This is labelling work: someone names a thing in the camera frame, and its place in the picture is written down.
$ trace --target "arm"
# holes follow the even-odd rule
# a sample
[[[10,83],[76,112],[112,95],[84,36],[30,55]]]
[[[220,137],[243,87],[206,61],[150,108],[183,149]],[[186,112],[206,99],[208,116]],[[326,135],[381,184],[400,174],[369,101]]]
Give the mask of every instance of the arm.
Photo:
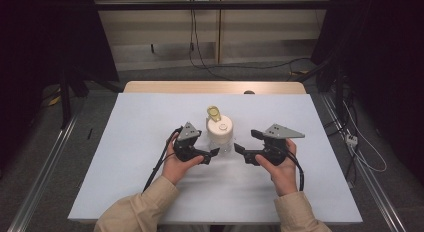
[[[180,161],[172,143],[169,143],[166,156],[169,157],[164,162],[162,175],[143,193],[115,202],[99,218],[94,231],[156,231],[163,213],[178,196],[175,185],[191,167],[203,160],[203,156],[197,156],[187,162]]]
[[[286,139],[286,142],[289,151],[296,155],[296,144],[290,139]],[[271,174],[279,196],[274,203],[280,217],[281,231],[331,231],[324,223],[315,219],[305,194],[297,190],[296,165],[293,161],[286,159],[280,165],[274,166],[261,155],[256,155],[255,159]]]

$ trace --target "handheld controller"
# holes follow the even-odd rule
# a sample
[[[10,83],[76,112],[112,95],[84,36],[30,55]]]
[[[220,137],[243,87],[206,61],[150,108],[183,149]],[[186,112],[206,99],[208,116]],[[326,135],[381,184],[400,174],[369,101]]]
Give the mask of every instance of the handheld controller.
[[[201,164],[209,164],[211,158],[218,154],[219,148],[213,149],[210,152],[198,150],[194,147],[197,138],[202,134],[201,130],[196,130],[194,126],[187,122],[184,127],[179,130],[179,135],[174,141],[174,151],[177,158],[183,162],[193,159],[198,155],[203,156]]]
[[[262,150],[246,150],[243,146],[234,143],[237,153],[243,155],[246,164],[259,166],[255,156],[257,154],[265,157],[273,165],[281,164],[288,155],[289,150],[286,145],[286,138],[304,138],[305,135],[278,124],[273,124],[265,132],[251,130],[252,137],[265,142]]]

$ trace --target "finger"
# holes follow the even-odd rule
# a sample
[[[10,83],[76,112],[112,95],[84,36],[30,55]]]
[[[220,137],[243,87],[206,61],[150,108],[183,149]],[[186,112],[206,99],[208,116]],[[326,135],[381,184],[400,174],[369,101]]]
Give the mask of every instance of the finger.
[[[175,139],[177,139],[178,135],[179,135],[179,133],[177,132],[172,136],[171,141],[169,141],[168,148],[166,149],[166,155],[170,155],[170,154],[175,152],[174,151],[174,141],[175,141]]]
[[[292,154],[296,155],[296,144],[291,139],[286,139],[286,145]]]
[[[271,162],[269,162],[267,159],[265,159],[265,157],[263,157],[262,155],[257,154],[255,156],[255,159],[272,176],[272,174],[274,173],[274,170],[275,170],[275,166]]]
[[[191,168],[191,167],[193,167],[195,165],[198,165],[198,164],[202,163],[202,161],[204,159],[205,158],[202,155],[198,155],[198,156],[194,157],[193,159],[191,159],[189,161],[186,161],[185,164],[186,164],[186,166],[188,168]]]

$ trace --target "white table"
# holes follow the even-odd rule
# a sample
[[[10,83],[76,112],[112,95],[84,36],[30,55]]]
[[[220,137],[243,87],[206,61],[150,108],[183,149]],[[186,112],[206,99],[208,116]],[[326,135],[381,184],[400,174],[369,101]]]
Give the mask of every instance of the white table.
[[[263,148],[262,141],[250,136],[251,129],[262,131],[278,123],[304,133],[305,138],[293,140],[305,171],[304,191],[316,217],[328,223],[362,222],[307,94],[120,94],[69,219],[95,221],[117,199],[141,192],[166,138],[187,121],[204,132],[196,148],[208,150],[205,118],[210,105],[233,120],[233,140],[247,149]],[[269,174],[245,164],[234,151],[192,168],[177,187],[180,196],[162,218],[163,224],[279,222]]]

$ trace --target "person's right hand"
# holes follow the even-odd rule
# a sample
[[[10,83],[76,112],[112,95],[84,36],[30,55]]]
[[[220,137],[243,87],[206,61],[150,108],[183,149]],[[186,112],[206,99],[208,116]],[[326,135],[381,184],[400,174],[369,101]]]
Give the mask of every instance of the person's right hand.
[[[176,185],[178,181],[180,181],[184,177],[186,172],[191,167],[202,163],[202,161],[205,159],[203,156],[198,155],[186,162],[182,162],[181,160],[179,160],[177,158],[177,155],[175,155],[175,151],[173,148],[173,143],[177,137],[178,133],[176,133],[172,137],[171,142],[168,145],[168,148],[166,150],[166,160],[163,164],[162,170],[162,176],[167,178],[174,185]]]
[[[289,151],[296,155],[296,144],[290,139],[286,139],[286,144]],[[284,196],[298,191],[296,185],[296,165],[289,158],[286,158],[278,166],[273,165],[262,155],[256,155],[255,159],[271,174],[271,180],[274,182],[278,196]]]

